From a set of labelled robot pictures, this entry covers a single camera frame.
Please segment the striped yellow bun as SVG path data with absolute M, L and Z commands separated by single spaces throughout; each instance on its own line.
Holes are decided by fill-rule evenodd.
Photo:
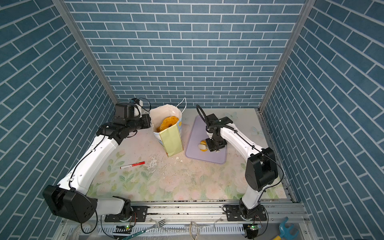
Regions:
M 205 140 L 202 140 L 199 144 L 198 144 L 198 148 L 200 149 L 200 151 L 202 152 L 206 152 L 209 150 L 208 148 L 208 145 L 207 145 L 207 142 Z

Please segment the floral paper bag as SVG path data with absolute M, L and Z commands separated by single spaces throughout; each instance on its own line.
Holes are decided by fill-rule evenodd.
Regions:
M 184 150 L 182 143 L 182 114 L 187 107 L 187 99 L 174 105 L 163 105 L 150 110 L 151 124 L 155 138 L 163 146 L 168 157 L 172 157 Z M 179 118 L 176 125 L 158 133 L 157 128 L 167 117 L 175 116 Z

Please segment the orange ring bread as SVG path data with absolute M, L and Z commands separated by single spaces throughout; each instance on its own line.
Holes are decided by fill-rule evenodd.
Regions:
M 158 133 L 172 127 L 173 125 L 176 125 L 178 121 L 179 118 L 175 116 L 165 118 L 161 125 L 157 128 Z

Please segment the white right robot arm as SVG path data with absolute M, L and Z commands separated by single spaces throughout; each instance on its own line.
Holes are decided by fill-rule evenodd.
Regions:
M 227 117 L 205 120 L 205 123 L 209 136 L 206 142 L 211 152 L 230 144 L 246 160 L 245 178 L 248 186 L 240 205 L 247 211 L 257 208 L 263 192 L 271 187 L 279 176 L 274 151 L 251 141 Z

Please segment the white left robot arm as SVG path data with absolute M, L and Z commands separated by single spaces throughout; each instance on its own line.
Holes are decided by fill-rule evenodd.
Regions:
M 55 186 L 48 185 L 43 197 L 53 215 L 77 223 L 85 223 L 92 216 L 111 215 L 116 221 L 125 222 L 132 218 L 131 201 L 114 196 L 112 199 L 95 199 L 87 196 L 96 174 L 121 142 L 148 129 L 151 118 L 148 114 L 126 119 L 115 119 L 101 125 L 91 146 L 75 167 Z

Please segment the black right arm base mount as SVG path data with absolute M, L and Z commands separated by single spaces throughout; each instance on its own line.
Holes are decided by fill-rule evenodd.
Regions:
M 224 205 L 222 206 L 222 210 L 224 211 L 227 221 L 229 222 L 239 222 L 239 221 L 266 221 L 267 220 L 267 212 L 262 205 L 258 205 L 257 207 L 248 210 L 243 205 Z

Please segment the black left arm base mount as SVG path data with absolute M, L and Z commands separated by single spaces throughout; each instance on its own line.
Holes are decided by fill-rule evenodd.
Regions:
M 133 206 L 117 215 L 106 215 L 106 223 L 134 223 L 145 222 L 148 213 L 147 206 Z

